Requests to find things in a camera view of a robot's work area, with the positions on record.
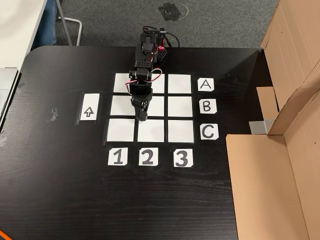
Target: blue jeans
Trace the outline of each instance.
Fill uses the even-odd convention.
[[[47,0],[43,10],[43,15],[36,31],[32,49],[41,46],[52,46],[57,42],[56,39],[56,16],[57,4],[55,0]]]

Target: white paper square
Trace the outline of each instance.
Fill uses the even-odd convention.
[[[152,120],[139,121],[138,142],[156,142],[165,141],[165,121]]]
[[[215,81],[213,78],[201,77],[198,79],[199,92],[212,92],[215,90]]]
[[[154,71],[152,73],[152,78],[156,78],[158,76],[158,71]],[[152,82],[152,92],[154,94],[164,94],[165,93],[165,75],[161,74],[156,80]]]
[[[114,79],[114,93],[127,93],[128,90],[125,86],[125,82],[130,81],[129,72],[128,73],[116,73]]]
[[[217,112],[216,99],[201,99],[199,101],[201,114],[215,114]]]
[[[157,72],[152,74],[152,78],[155,78],[158,75]],[[125,83],[130,81],[129,73],[116,73],[114,79],[114,93],[127,93],[128,90],[125,86]],[[164,94],[165,93],[165,75],[162,74],[159,78],[152,82],[152,92],[155,94]]]
[[[191,96],[169,96],[168,97],[169,117],[192,117]]]
[[[149,103],[148,116],[163,117],[165,115],[165,97],[153,96]]]
[[[169,143],[194,143],[194,123],[192,120],[168,120]]]
[[[141,148],[139,166],[157,166],[159,150],[157,147]]]
[[[108,165],[124,166],[128,163],[128,148],[111,148],[109,151]]]
[[[173,152],[173,165],[176,168],[190,168],[194,165],[192,149],[176,149]]]
[[[217,140],[219,138],[218,124],[201,124],[200,138],[201,140]]]
[[[191,75],[169,74],[169,94],[191,94]]]
[[[80,120],[97,120],[99,93],[86,93],[83,97]]]
[[[135,132],[134,119],[110,118],[107,142],[133,142]]]
[[[135,108],[131,104],[131,96],[112,96],[110,115],[134,116]]]

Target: floor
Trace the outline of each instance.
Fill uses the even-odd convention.
[[[84,25],[81,46],[135,46],[142,26],[165,28],[181,47],[257,48],[278,0],[65,0],[65,17]],[[78,25],[69,22],[73,43]],[[61,22],[58,45],[67,45]],[[176,46],[175,39],[170,41]]]

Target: white desk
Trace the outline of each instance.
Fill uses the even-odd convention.
[[[0,68],[20,71],[46,3],[47,0],[0,0]]]

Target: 3x3 grid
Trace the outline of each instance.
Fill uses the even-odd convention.
[[[194,107],[190,75],[162,74],[152,83],[148,119],[135,119],[125,82],[116,73],[107,128],[107,142],[194,143]]]

